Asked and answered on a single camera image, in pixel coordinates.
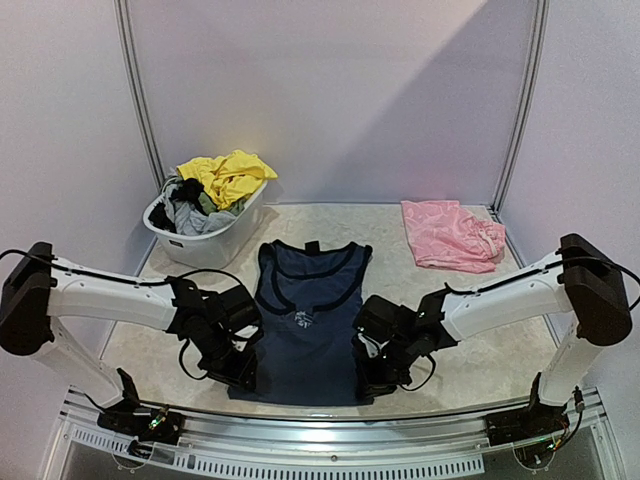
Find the folded pink garment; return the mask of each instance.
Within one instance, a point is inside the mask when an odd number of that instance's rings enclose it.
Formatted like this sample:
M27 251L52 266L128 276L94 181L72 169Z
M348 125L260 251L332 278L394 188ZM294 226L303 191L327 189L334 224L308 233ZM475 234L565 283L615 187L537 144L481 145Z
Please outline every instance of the folded pink garment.
M460 202L402 202L409 246L420 267L493 272L504 248L504 225L478 220Z

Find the black cloth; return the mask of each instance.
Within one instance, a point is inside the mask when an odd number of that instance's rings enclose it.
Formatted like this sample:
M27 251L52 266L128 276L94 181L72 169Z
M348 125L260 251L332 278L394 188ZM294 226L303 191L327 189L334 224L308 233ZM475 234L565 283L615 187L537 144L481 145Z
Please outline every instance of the black cloth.
M164 203L162 202L153 207L153 210L149 214L149 221L151 225L160 230L176 233L176 226L169 220L169 217L167 217L167 212L165 212Z
M280 240L260 247L255 295L264 337L255 392L228 389L229 398L304 406L353 406L357 375L351 339L362 306L371 247L350 243L321 251Z
M171 200L178 202L190 202L196 207L201 214L206 215L204 213L204 209L200 204L200 194L204 192L204 186L195 178L188 178L182 182L178 188L176 188L171 194Z

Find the shirt logo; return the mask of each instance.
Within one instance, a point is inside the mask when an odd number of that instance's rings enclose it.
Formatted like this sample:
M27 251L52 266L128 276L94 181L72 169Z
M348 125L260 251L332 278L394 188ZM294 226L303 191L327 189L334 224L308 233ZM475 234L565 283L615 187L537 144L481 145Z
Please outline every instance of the shirt logo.
M302 328L309 328L313 325L313 316L305 311L296 312L294 320Z

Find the robotic arm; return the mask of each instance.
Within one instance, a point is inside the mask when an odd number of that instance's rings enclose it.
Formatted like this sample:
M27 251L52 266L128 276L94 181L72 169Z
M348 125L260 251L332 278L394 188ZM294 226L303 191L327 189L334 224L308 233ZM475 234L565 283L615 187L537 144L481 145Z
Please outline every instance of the robotic arm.
M466 291L447 286L423 297L417 311L372 296L354 323L358 393L374 397L408 385L409 367L418 357L480 332L573 311L571 329L533 382L529 405L486 419L492 445L555 432L559 424L568 425L567 401L602 349L631 332L622 274L615 266L572 234L539 262Z
M198 367L208 377L255 389L253 344L262 336L261 317L242 285L219 294L199 290L186 278L147 282L55 258L46 243L35 244L4 283L2 348L31 357L82 389L101 411L100 426L176 443L181 416L160 410L136 413L140 400L131 377L82 347L60 322L64 316L131 322L177 335L198 348ZM157 425L151 428L153 421Z

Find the clothing tag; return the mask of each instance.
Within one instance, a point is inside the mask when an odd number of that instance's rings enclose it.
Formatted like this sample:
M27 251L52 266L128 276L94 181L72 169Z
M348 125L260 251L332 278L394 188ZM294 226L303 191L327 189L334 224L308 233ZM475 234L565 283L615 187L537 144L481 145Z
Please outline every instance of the clothing tag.
M320 242L315 240L313 242L307 242L304 244L304 249L307 253L312 255L320 253Z
M309 328L311 325L313 325L313 315L305 312L304 310L296 312L294 320L298 324L298 326L302 328Z

